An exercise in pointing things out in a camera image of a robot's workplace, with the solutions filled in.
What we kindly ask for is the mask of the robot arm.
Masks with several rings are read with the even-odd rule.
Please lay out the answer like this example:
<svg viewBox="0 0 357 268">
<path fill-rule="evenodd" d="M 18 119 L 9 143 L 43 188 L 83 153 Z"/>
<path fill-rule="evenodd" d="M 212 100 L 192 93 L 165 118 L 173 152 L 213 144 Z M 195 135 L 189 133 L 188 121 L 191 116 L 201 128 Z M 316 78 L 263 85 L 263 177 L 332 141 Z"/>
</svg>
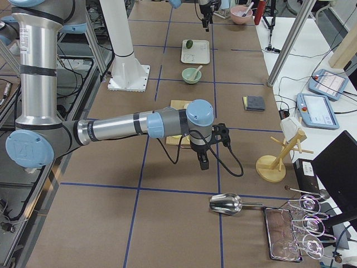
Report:
<svg viewBox="0 0 357 268">
<path fill-rule="evenodd" d="M 213 24 L 213 13 L 220 7 L 220 1 L 198 0 L 198 1 L 181 1 L 168 0 L 172 8 L 177 9 L 183 3 L 193 4 L 197 19 L 202 23 L 202 27 L 209 32 L 209 25 Z"/>
<path fill-rule="evenodd" d="M 6 139 L 8 156 L 24 168 L 41 168 L 91 142 L 147 135 L 189 136 L 200 167 L 214 140 L 213 107 L 203 99 L 185 109 L 167 107 L 109 119 L 63 121 L 57 114 L 57 34 L 87 30 L 84 1 L 13 1 L 20 27 L 22 113 Z"/>
</svg>

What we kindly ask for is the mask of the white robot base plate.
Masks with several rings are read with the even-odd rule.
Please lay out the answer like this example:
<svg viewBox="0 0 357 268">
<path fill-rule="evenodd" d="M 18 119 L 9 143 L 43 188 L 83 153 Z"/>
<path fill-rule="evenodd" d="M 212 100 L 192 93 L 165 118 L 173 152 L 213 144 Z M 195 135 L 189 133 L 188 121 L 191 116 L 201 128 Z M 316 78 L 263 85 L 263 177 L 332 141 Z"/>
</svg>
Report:
<svg viewBox="0 0 357 268">
<path fill-rule="evenodd" d="M 119 64 L 114 64 L 108 83 L 108 89 L 144 92 L 147 87 L 149 72 L 149 65 L 139 64 L 139 66 L 134 69 L 128 69 L 125 64 L 122 64 L 121 66 L 119 66 Z"/>
</svg>

